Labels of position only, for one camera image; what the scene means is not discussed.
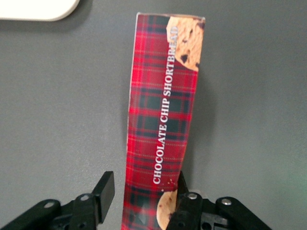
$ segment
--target bolt head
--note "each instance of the bolt head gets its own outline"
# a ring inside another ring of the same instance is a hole
[[[226,198],[224,198],[224,199],[222,200],[222,204],[223,204],[223,205],[231,205],[231,201],[228,200],[228,199],[226,199]]]
[[[195,200],[197,198],[197,194],[196,193],[189,193],[188,198],[191,199],[191,200]]]

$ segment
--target cardboard box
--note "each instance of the cardboard box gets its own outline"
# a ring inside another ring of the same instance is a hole
[[[166,229],[187,146],[205,19],[137,15],[122,230]]]

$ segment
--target red tartan box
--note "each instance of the red tartan box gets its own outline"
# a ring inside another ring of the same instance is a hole
[[[205,19],[137,15],[122,230],[166,229],[187,146]]]

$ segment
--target screw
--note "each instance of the screw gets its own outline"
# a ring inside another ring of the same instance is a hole
[[[197,194],[196,193],[189,193],[188,198],[191,199],[191,200],[195,200],[197,198]]]
[[[81,201],[85,201],[85,200],[88,200],[90,197],[88,195],[83,195],[81,196],[80,200]]]
[[[224,199],[222,200],[222,204],[223,204],[223,205],[231,205],[231,201],[228,200],[228,199],[226,199],[226,198],[224,198]]]
[[[44,205],[44,208],[49,208],[54,205],[54,202],[48,202],[47,204]]]

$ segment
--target chocolate chip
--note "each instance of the chocolate chip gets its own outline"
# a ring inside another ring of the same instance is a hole
[[[170,213],[170,214],[168,215],[169,220],[171,220],[172,216],[173,216],[173,213]]]
[[[204,28],[205,28],[205,23],[197,23],[197,25],[198,25],[201,29],[204,29]]]
[[[181,58],[181,60],[182,60],[183,63],[186,63],[186,61],[187,61],[187,59],[188,59],[188,55],[187,55],[187,54],[181,55],[180,58]]]

